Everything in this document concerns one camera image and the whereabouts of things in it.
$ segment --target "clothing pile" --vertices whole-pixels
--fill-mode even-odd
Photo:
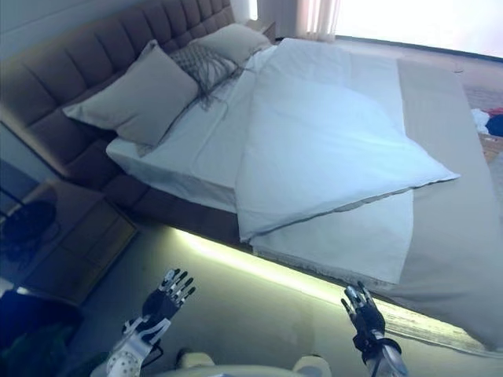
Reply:
[[[490,110],[472,110],[473,120],[480,134],[490,134],[503,137],[503,108]]]

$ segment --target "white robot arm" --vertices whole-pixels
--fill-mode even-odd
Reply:
[[[138,377],[141,365],[171,325],[171,318],[196,291],[193,278],[179,269],[167,272],[160,286],[143,304],[142,314],[124,324],[123,337],[106,362],[91,377]]]
[[[362,359],[371,377],[406,377],[409,375],[402,360],[402,349],[392,339],[384,337],[386,322],[377,309],[372,295],[362,282],[359,292],[351,285],[344,293],[351,305],[342,299],[344,308],[356,328],[354,346],[362,352]]]

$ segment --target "white pillow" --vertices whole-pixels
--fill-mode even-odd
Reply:
[[[271,46],[266,36],[241,24],[222,27],[193,43],[213,49],[238,65],[243,65],[257,51]]]
[[[63,113],[115,130],[129,141],[156,146],[197,91],[197,83],[151,41],[124,76],[87,100],[63,108]]]

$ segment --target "tufted headboard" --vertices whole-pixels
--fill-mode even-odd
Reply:
[[[229,0],[148,0],[83,25],[1,62],[0,120],[61,177],[102,189],[122,173],[105,154],[115,135],[61,108],[118,79],[149,40],[170,52],[232,22]]]

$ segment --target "blue cloth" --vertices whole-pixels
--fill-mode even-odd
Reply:
[[[493,116],[486,127],[491,135],[503,137],[503,115]]]

